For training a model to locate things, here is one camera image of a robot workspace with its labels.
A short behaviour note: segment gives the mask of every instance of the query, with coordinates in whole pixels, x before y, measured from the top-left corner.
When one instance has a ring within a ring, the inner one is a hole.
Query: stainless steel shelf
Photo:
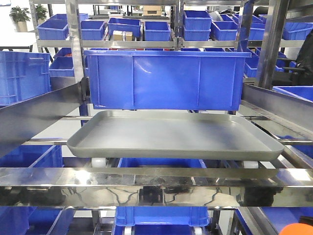
[[[183,47],[234,47],[236,41],[185,41],[182,39]],[[304,40],[282,40],[280,47],[302,47]],[[249,41],[248,47],[261,47],[262,41]]]
[[[1,168],[1,206],[100,208],[103,206],[307,207],[312,169]],[[146,186],[162,190],[162,203],[144,203]],[[16,204],[8,198],[15,198]]]
[[[104,5],[175,5],[176,0],[78,0],[78,4]],[[64,4],[65,0],[33,0],[34,4]]]
[[[174,48],[175,41],[169,42],[124,42],[124,41],[82,41],[83,47],[109,47],[109,48]],[[40,47],[70,47],[69,41],[64,40],[38,40]]]

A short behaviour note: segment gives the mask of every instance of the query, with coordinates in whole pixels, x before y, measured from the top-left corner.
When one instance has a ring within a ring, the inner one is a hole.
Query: steel bar
[[[81,87],[63,89],[0,109],[0,156],[34,137],[81,104]]]
[[[85,63],[83,60],[82,37],[79,20],[79,9],[77,0],[65,0],[67,10],[67,22],[69,41],[73,57],[75,81],[80,82],[85,77]]]
[[[307,136],[313,136],[311,102],[247,84],[243,84],[242,100],[297,124],[297,128],[304,129]]]
[[[259,87],[266,89],[271,87],[288,4],[289,0],[269,0],[268,17],[255,82],[255,85]]]
[[[0,185],[2,206],[313,206],[311,169],[0,168]]]
[[[236,51],[246,51],[252,21],[254,0],[242,1],[239,11],[239,22],[236,34]]]

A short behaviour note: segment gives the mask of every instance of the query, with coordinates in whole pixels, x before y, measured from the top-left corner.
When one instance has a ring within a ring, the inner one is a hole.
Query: potted plant
[[[30,21],[27,14],[30,14],[28,8],[20,8],[19,6],[11,8],[10,17],[16,23],[18,32],[27,32],[26,21]]]
[[[42,24],[47,19],[47,8],[43,7],[42,5],[36,6],[36,18],[38,24]]]

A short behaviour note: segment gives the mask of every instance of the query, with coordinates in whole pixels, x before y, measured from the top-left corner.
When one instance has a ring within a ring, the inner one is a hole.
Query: gray metal tray
[[[67,142],[77,157],[271,161],[284,146],[242,117],[102,111]]]

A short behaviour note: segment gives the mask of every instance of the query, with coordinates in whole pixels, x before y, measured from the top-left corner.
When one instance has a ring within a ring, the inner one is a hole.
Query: cardboard box
[[[143,16],[161,16],[162,12],[161,11],[144,11]]]
[[[143,11],[162,11],[162,6],[143,6]]]
[[[126,31],[113,31],[113,40],[114,41],[132,41],[133,40],[133,32]]]

